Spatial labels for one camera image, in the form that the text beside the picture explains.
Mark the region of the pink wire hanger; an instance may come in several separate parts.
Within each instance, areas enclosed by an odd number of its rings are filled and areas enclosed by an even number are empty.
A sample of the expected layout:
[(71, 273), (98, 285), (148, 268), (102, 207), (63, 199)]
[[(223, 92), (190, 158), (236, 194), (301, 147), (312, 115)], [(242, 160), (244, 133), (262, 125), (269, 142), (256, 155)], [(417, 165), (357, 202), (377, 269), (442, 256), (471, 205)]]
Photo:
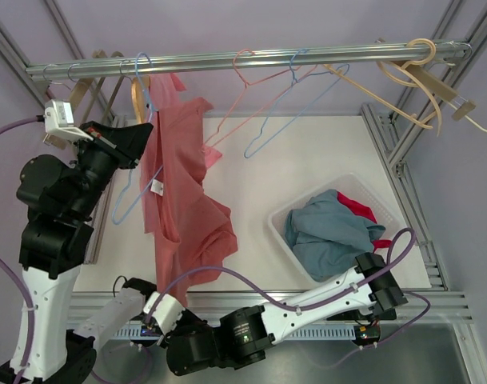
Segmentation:
[[(287, 70), (282, 70), (277, 73), (271, 74), (267, 77), (258, 79), (254, 82), (250, 82), (244, 74), (238, 69), (237, 67), (237, 60), (240, 58), (241, 55), (243, 54), (249, 54), (252, 56), (256, 55), (256, 52), (253, 50), (249, 49), (244, 49), (240, 50), (239, 52), (236, 53), (236, 55), (233, 58), (232, 61), (232, 67), (235, 71), (235, 73), (238, 75), (240, 80), (243, 82), (244, 88), (242, 92), (239, 94), (237, 99), (234, 101), (233, 105), (229, 108), (225, 116), (222, 118), (222, 120), (219, 122), (217, 130), (215, 133), (211, 134), (208, 138), (205, 139), (204, 144), (203, 144), (203, 151), (204, 154), (207, 157), (215, 157), (215, 161), (217, 161), (218, 158), (222, 156), (222, 153), (219, 152), (216, 149), (216, 146), (224, 141), (226, 138), (228, 138), (231, 134), (236, 132), (239, 128), (244, 126), (251, 118), (256, 117), (258, 114), (263, 112), (264, 110), (271, 110), (272, 106), (278, 102), (283, 96), (285, 96), (290, 90), (292, 90), (300, 81), (304, 80), (305, 78), (309, 77), (316, 69), (317, 65), (312, 66), (309, 70), (307, 70), (300, 78), (297, 77), (296, 73), (302, 68), (302, 66), (294, 66), (293, 65), (293, 60), (296, 58), (297, 55), (306, 53), (307, 49), (300, 49), (298, 50), (293, 57), (289, 60), (288, 64), (288, 69)], [(233, 127), (231, 131), (227, 132), (220, 138), (218, 138), (214, 143), (209, 144), (209, 141), (212, 138), (218, 137), (221, 130), (222, 130), (222, 125), (225, 123), (226, 119), (231, 116), (231, 114), (234, 112), (235, 109), (238, 108), (238, 106), (241, 104), (241, 101), (248, 101), (249, 96), (252, 95), (252, 93), (249, 92), (249, 89), (255, 86), (259, 86), (260, 84), (266, 83), (269, 80), (272, 80), (274, 78), (280, 77), (283, 74), (290, 74), (291, 75), (291, 83), (288, 87), (286, 87), (283, 91), (281, 91), (279, 94), (277, 94), (273, 99), (270, 99), (267, 103), (263, 104), (258, 110), (255, 110), (253, 114), (251, 114), (249, 117), (247, 117), (242, 123), (239, 125)]]

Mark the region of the salmon pink t shirt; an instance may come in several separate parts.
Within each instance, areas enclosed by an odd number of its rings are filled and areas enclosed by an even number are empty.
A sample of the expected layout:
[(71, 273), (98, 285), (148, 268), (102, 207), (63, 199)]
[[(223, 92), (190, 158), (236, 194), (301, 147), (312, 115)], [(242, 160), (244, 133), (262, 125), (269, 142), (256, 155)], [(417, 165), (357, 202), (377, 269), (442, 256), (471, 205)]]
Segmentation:
[(150, 76), (156, 108), (153, 131), (140, 161), (144, 231), (154, 236), (156, 279), (181, 304), (191, 286), (216, 280), (225, 258), (238, 249), (231, 210), (206, 195), (203, 181), (203, 115), (212, 109), (204, 98), (183, 102), (185, 86), (174, 74)]

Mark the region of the blue grey t shirt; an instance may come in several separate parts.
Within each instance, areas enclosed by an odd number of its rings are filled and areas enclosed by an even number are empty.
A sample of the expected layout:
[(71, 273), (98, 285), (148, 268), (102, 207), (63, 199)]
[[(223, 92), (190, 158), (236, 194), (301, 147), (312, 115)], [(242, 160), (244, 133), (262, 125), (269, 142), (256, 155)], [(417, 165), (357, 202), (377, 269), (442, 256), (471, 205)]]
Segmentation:
[(292, 209), (284, 223), (285, 243), (315, 282), (323, 282), (354, 265), (355, 258), (373, 253), (373, 235), (384, 237), (386, 227), (353, 214), (337, 200), (338, 190), (312, 197)]

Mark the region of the magenta t shirt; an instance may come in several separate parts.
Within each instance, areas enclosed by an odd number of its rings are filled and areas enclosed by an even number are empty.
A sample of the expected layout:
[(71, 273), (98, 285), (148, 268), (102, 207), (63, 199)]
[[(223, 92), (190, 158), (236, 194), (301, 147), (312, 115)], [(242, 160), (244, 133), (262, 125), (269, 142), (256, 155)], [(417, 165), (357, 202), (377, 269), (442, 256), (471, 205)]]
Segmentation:
[[(360, 202), (346, 197), (340, 191), (337, 192), (337, 200), (343, 206), (346, 206), (353, 214), (369, 219), (373, 224), (377, 224), (377, 219), (375, 218), (373, 211), (368, 206), (362, 205)], [(389, 239), (382, 239), (381, 235), (372, 236), (374, 251), (379, 249), (387, 249), (390, 247), (391, 243), (392, 242)]]

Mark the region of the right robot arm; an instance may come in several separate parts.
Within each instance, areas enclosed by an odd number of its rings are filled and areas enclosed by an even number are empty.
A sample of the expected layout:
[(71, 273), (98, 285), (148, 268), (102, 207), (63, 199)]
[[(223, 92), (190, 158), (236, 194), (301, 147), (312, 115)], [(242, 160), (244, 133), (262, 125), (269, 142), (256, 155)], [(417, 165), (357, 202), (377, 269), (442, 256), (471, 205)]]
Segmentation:
[(183, 376), (207, 368), (239, 370), (265, 359), (265, 352), (296, 330), (351, 311), (379, 316), (407, 299), (382, 256), (365, 253), (345, 273), (285, 302), (237, 309), (212, 327), (185, 310), (166, 336), (166, 363)]

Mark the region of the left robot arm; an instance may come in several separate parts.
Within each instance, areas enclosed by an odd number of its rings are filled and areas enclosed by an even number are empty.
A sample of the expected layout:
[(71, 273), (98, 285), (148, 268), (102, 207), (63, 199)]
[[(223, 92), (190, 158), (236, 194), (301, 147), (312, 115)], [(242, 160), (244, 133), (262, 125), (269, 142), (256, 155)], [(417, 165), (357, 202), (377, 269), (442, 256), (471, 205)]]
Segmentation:
[(81, 383), (98, 351), (132, 318), (158, 312), (155, 285), (138, 278), (83, 325), (70, 329), (68, 310), (93, 233), (91, 215), (114, 173), (135, 168), (152, 132), (150, 123), (112, 128), (80, 126), (78, 158), (72, 166), (50, 154), (32, 158), (20, 173), (17, 199), (28, 208), (22, 232), (23, 296), (18, 344), (0, 366), (2, 383)]

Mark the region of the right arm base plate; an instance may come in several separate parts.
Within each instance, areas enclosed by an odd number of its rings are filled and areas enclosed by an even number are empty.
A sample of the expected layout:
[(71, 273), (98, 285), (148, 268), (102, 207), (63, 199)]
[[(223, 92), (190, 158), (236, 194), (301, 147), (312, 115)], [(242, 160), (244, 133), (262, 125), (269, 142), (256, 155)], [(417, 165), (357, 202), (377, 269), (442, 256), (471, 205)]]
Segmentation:
[(387, 310), (381, 314), (363, 314), (359, 310), (349, 310), (334, 316), (328, 317), (327, 321), (349, 321), (349, 322), (363, 322), (371, 323), (375, 320), (396, 320), (397, 312), (395, 309)]

